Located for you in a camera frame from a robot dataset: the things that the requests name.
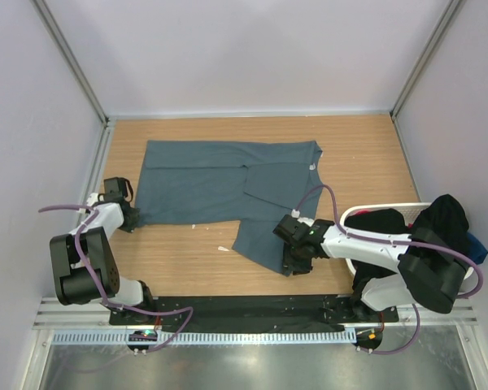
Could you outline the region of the aluminium right frame rail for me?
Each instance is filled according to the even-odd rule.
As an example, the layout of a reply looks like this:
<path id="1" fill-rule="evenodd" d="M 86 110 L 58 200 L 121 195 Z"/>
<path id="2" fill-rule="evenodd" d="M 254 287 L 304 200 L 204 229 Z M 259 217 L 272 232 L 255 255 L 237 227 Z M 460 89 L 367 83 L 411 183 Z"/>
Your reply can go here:
<path id="1" fill-rule="evenodd" d="M 445 9 L 442 11 L 437 23 L 434 25 L 434 28 L 432 29 L 423 50 L 420 52 L 405 83 L 403 84 L 398 97 L 395 100 L 393 108 L 390 111 L 390 117 L 393 123 L 396 122 L 399 113 L 403 109 L 407 100 L 410 98 L 410 95 L 415 89 L 417 82 L 420 80 L 422 74 L 429 66 L 429 63 L 442 44 L 448 30 L 453 25 L 464 4 L 465 0 L 450 0 L 447 2 Z"/>

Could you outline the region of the white laundry basket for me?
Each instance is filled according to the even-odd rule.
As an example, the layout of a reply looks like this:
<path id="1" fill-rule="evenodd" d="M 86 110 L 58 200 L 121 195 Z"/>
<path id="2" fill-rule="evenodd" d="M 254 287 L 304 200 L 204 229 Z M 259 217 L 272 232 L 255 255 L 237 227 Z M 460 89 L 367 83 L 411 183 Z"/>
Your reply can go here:
<path id="1" fill-rule="evenodd" d="M 370 210 L 367 214 L 349 214 L 342 225 L 348 228 L 384 234 L 412 234 L 418 228 L 433 231 L 451 249 L 468 257 L 468 220 L 462 205 L 449 194 L 436 198 L 423 209 L 413 223 L 406 223 L 395 208 Z"/>

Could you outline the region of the black t-shirt in basket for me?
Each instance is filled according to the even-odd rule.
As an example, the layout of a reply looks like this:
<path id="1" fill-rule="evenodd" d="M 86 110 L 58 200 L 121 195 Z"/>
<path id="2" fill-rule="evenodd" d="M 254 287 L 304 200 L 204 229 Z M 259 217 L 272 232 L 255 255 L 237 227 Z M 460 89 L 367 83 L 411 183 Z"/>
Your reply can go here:
<path id="1" fill-rule="evenodd" d="M 460 294 L 467 264 L 450 252 L 437 250 L 443 247 L 455 251 L 429 229 L 418 228 L 412 234 L 399 235 L 403 236 L 404 242 L 410 241 L 411 244 L 393 247 L 396 251 L 402 250 L 395 256 L 394 270 L 351 259 L 357 267 L 353 289 L 363 297 L 377 297 L 379 292 L 383 292 L 382 297 L 410 300 L 442 314 L 450 312 Z M 394 280 L 397 292 L 384 294 Z"/>

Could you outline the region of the teal blue t-shirt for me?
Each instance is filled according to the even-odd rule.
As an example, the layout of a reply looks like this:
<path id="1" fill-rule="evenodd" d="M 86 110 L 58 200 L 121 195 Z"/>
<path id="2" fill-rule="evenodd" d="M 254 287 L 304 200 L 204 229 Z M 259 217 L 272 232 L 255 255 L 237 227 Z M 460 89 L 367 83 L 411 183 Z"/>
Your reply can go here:
<path id="1" fill-rule="evenodd" d="M 148 141 L 137 186 L 139 226 L 237 221 L 233 250 L 281 275 L 308 273 L 284 261 L 273 230 L 297 209 L 313 218 L 321 194 L 315 141 Z"/>

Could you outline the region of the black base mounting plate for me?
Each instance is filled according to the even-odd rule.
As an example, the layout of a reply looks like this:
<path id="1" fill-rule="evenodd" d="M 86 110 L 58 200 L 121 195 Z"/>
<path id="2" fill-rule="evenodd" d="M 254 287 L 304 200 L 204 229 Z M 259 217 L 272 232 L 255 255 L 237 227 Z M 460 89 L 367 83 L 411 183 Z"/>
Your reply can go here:
<path id="1" fill-rule="evenodd" d="M 284 295 L 284 296 L 229 296 L 229 297 L 156 297 L 159 312 L 177 311 L 183 307 L 194 308 L 193 320 L 257 319 L 307 317 L 329 320 L 331 323 L 375 323 L 382 319 L 387 323 L 399 321 L 395 307 L 380 314 L 371 312 L 357 316 L 348 295 Z"/>

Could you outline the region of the aluminium frame rail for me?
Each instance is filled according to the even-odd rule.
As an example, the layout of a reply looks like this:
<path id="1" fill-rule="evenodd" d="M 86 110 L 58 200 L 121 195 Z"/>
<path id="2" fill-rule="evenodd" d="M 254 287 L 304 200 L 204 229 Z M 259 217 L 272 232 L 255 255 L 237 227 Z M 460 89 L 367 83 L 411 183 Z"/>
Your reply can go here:
<path id="1" fill-rule="evenodd" d="M 445 9 L 442 11 L 437 23 L 434 25 L 434 28 L 432 29 L 423 50 L 420 52 L 405 83 L 403 84 L 398 97 L 395 100 L 393 108 L 390 111 L 390 117 L 393 123 L 396 122 L 399 113 L 403 109 L 407 100 L 410 98 L 410 95 L 415 89 L 417 82 L 420 80 L 422 74 L 429 66 L 429 63 L 442 44 L 448 30 L 453 25 L 464 4 L 465 0 L 450 0 L 447 2 Z"/>
<path id="2" fill-rule="evenodd" d="M 307 332 L 310 326 L 375 324 L 376 314 L 360 318 L 353 313 L 345 295 L 256 296 L 256 297 L 158 297 L 157 311 L 173 312 L 161 320 L 171 331 L 183 320 L 178 310 L 191 306 L 194 317 L 189 332 L 273 333 L 295 327 Z M 134 321 L 126 314 L 113 314 L 94 303 L 61 305 L 55 298 L 44 298 L 38 308 L 35 329 L 85 329 L 101 327 L 145 327 L 153 319 Z"/>
<path id="3" fill-rule="evenodd" d="M 105 113 L 105 110 L 102 108 L 102 105 L 98 100 L 96 93 L 94 92 L 89 80 L 82 70 L 81 65 L 74 55 L 72 48 L 68 43 L 68 40 L 64 36 L 62 29 L 59 27 L 59 24 L 54 17 L 51 9 L 49 8 L 47 2 L 44 0 L 31 0 L 30 2 L 34 10 L 38 14 L 41 22 L 44 24 L 57 50 L 63 57 L 63 60 L 67 64 L 68 69 L 75 78 L 78 86 L 81 88 L 87 101 L 91 105 L 94 113 L 98 117 L 101 124 L 103 126 L 106 126 L 108 123 L 108 116 Z"/>

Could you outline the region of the aluminium left frame rail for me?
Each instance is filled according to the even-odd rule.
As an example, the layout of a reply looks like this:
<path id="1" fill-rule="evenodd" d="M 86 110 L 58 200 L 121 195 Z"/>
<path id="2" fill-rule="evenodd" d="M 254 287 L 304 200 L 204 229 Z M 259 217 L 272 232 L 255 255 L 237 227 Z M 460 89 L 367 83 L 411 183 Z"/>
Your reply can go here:
<path id="1" fill-rule="evenodd" d="M 57 50 L 63 57 L 63 60 L 67 64 L 68 69 L 75 78 L 78 86 L 81 88 L 87 101 L 91 105 L 94 113 L 98 117 L 101 124 L 103 126 L 106 126 L 108 123 L 108 116 L 105 113 L 105 110 L 102 108 L 102 105 L 98 100 L 96 93 L 94 92 L 89 80 L 82 70 L 81 65 L 74 55 L 72 48 L 68 43 L 68 40 L 64 36 L 62 29 L 59 27 L 59 24 L 54 17 L 51 9 L 49 8 L 47 2 L 44 0 L 31 0 L 30 2 L 34 10 L 38 14 L 41 22 L 44 24 Z"/>

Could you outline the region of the aluminium front frame rail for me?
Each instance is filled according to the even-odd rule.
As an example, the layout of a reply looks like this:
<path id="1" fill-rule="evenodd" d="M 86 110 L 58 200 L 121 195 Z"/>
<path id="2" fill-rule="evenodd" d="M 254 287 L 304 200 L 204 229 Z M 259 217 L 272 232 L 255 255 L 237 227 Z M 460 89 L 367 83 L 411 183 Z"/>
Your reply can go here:
<path id="1" fill-rule="evenodd" d="M 158 297 L 157 311 L 173 312 L 161 320 L 171 331 L 183 320 L 178 310 L 191 306 L 194 317 L 189 332 L 273 333 L 295 327 L 307 332 L 310 326 L 375 324 L 376 314 L 360 318 L 353 313 L 345 295 L 256 296 L 256 297 Z M 55 298 L 44 298 L 38 308 L 35 329 L 85 329 L 101 327 L 145 327 L 153 319 L 134 321 L 126 314 L 113 314 L 94 303 L 61 305 Z"/>

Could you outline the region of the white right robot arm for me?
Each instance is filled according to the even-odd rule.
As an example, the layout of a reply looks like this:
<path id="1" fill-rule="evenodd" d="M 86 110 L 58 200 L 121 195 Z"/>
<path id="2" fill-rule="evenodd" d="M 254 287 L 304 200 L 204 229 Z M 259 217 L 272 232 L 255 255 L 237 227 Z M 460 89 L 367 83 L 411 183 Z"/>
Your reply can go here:
<path id="1" fill-rule="evenodd" d="M 359 296 L 351 300 L 352 315 L 362 322 L 406 304 L 448 314 L 470 268 L 466 256 L 423 228 L 411 235 L 389 235 L 287 214 L 273 233 L 284 241 L 284 264 L 293 273 L 311 270 L 314 258 L 349 258 L 390 271 L 389 276 L 365 282 Z"/>

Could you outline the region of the blue garment in basket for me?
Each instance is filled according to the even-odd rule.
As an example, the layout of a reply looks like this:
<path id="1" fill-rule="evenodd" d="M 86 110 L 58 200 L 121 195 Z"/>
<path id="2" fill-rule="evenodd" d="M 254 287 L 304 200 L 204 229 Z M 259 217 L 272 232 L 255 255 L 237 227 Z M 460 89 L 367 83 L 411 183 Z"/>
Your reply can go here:
<path id="1" fill-rule="evenodd" d="M 481 265 L 488 256 L 487 248 L 471 233 L 467 233 L 469 242 L 468 257 L 477 265 Z"/>

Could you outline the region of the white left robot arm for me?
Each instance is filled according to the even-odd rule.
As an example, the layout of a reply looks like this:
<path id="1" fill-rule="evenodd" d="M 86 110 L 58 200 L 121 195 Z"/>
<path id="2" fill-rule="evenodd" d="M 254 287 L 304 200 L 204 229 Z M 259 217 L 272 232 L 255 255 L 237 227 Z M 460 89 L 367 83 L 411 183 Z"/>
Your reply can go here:
<path id="1" fill-rule="evenodd" d="M 150 323 L 156 305 L 147 285 L 119 273 L 109 239 L 117 230 L 132 233 L 140 211 L 131 206 L 133 187 L 123 177 L 104 180 L 102 193 L 84 205 L 47 206 L 42 212 L 74 210 L 85 216 L 72 231 L 51 238 L 50 259 L 56 297 L 64 306 L 98 302 L 113 314 Z"/>

